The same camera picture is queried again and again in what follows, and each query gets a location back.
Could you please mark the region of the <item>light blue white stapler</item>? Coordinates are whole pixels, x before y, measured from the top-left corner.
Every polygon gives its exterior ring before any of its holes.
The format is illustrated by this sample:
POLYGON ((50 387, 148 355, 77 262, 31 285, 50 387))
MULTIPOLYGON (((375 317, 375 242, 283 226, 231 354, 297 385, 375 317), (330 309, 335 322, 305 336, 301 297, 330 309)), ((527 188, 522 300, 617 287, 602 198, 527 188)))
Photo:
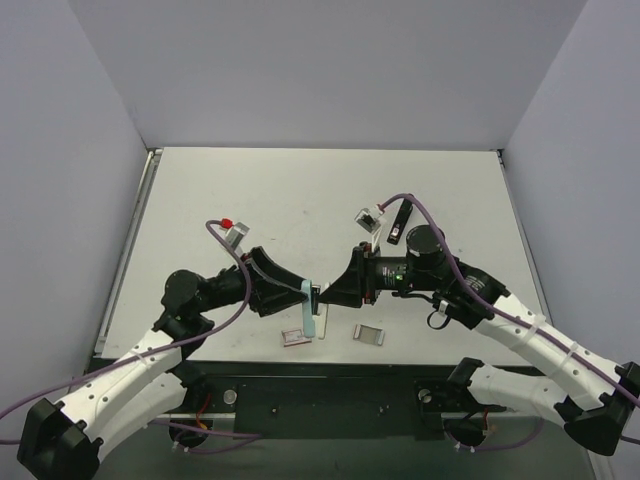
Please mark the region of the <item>light blue white stapler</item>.
POLYGON ((320 303, 319 296, 329 286, 329 283, 314 285, 310 280, 303 280, 301 283, 301 291, 305 295, 302 302, 302 332, 306 338, 326 338, 329 307, 320 303))

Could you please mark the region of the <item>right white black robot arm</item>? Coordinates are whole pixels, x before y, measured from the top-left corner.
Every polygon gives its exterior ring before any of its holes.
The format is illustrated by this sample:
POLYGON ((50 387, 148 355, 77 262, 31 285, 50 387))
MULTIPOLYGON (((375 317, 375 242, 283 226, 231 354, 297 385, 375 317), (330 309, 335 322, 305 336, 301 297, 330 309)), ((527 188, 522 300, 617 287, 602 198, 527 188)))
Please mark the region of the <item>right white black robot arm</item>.
POLYGON ((615 453, 638 406, 638 364, 605 359, 559 332, 501 282, 454 257, 443 233, 431 225, 409 231, 403 257, 383 257, 360 243, 319 300, 360 308, 374 304, 383 291, 428 301, 446 321, 493 339, 539 372, 517 374, 464 358, 447 380, 453 406, 500 406, 537 416, 591 452, 615 453))

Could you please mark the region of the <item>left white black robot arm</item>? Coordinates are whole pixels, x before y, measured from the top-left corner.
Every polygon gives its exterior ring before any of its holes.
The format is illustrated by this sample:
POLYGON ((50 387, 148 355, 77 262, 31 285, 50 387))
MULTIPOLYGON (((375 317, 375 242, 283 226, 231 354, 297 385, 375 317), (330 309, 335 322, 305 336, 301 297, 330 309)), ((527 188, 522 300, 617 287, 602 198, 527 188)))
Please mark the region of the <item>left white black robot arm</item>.
POLYGON ((211 278, 172 273, 153 326, 115 363, 28 411, 17 460, 37 479, 91 479, 123 440, 166 411, 200 408, 206 388, 189 357, 216 330, 205 313, 238 304, 264 317, 303 304, 311 287, 256 247, 211 278))

